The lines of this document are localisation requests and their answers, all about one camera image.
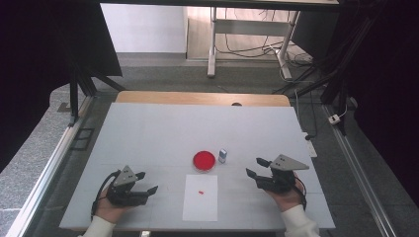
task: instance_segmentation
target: white wall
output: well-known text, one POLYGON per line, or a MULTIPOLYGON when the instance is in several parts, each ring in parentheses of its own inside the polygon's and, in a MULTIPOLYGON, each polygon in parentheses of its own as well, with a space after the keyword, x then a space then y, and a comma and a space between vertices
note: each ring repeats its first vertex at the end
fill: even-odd
POLYGON ((186 52, 185 7, 101 6, 116 52, 186 52))

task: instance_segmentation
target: small red object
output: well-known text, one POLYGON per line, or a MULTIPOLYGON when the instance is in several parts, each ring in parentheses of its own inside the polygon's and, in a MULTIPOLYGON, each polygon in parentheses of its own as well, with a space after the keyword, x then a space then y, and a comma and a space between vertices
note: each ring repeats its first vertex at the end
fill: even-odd
POLYGON ((208 151, 200 151, 194 156, 194 166, 200 172, 208 172, 215 165, 215 157, 208 151))

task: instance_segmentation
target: small bottle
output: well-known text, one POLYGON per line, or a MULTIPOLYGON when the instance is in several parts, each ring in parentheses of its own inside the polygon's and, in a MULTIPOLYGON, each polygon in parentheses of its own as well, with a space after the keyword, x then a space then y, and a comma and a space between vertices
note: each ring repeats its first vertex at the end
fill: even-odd
POLYGON ((227 152, 224 149, 220 149, 219 155, 218 155, 218 161, 224 164, 226 159, 227 159, 227 152))

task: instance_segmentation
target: sheet of paper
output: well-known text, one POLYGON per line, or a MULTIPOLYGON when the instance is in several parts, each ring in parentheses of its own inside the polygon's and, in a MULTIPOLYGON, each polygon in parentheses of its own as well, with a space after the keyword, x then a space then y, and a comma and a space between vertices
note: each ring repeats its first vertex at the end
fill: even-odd
POLYGON ((217 221, 217 176, 187 175, 183 220, 217 221))

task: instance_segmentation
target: human hand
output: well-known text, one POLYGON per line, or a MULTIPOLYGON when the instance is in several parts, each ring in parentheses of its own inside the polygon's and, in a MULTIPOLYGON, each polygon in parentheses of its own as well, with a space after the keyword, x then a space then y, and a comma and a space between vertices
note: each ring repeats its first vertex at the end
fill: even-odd
POLYGON ((105 219, 111 223, 116 224, 121 216, 129 209, 133 208, 133 206, 115 206, 112 205, 111 202, 106 197, 106 193, 108 192, 108 188, 105 188, 100 195, 98 200, 98 207, 96 210, 95 215, 105 219))
MULTIPOLYGON (((298 179, 295 179, 295 186, 303 192, 302 183, 298 179)), ((283 194, 277 194, 266 190, 265 192, 274 199, 281 212, 301 204, 301 196, 294 189, 291 189, 289 192, 283 194)))

